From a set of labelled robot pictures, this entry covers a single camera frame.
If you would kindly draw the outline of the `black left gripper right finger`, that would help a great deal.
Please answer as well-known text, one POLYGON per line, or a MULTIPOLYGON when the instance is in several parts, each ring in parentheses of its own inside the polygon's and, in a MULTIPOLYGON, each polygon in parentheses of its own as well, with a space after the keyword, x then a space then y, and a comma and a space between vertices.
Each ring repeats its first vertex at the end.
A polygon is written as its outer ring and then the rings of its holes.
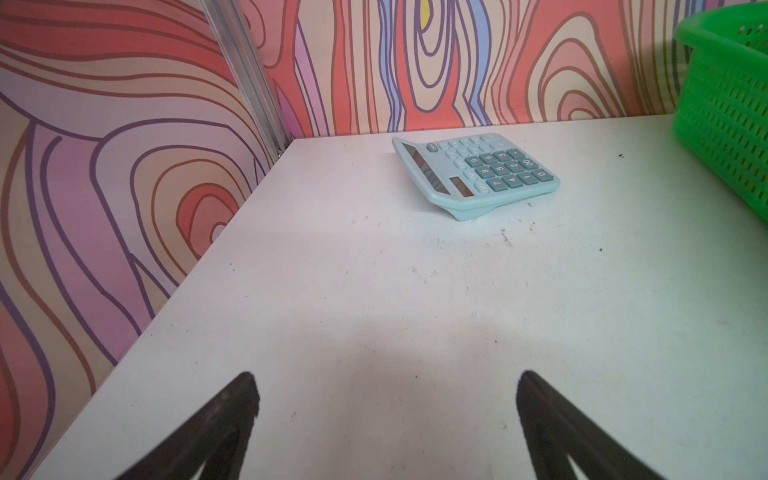
POLYGON ((574 465, 589 479, 661 477, 532 370, 518 381, 516 406, 538 479, 574 479, 574 465))

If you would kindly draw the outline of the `green plastic basket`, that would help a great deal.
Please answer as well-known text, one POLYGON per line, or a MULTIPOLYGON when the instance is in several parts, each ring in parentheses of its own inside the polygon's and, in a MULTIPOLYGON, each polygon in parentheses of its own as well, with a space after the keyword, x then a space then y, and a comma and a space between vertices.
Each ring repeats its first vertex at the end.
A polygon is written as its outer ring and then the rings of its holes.
POLYGON ((676 137, 766 220, 767 3, 697 13, 675 39, 691 49, 676 137))

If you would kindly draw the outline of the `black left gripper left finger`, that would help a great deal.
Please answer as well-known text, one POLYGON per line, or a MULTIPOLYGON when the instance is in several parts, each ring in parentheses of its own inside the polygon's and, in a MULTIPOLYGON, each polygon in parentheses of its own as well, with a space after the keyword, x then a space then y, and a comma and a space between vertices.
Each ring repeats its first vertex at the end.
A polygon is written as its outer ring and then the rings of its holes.
POLYGON ((237 479, 244 463, 260 395, 242 372, 121 479, 237 479))

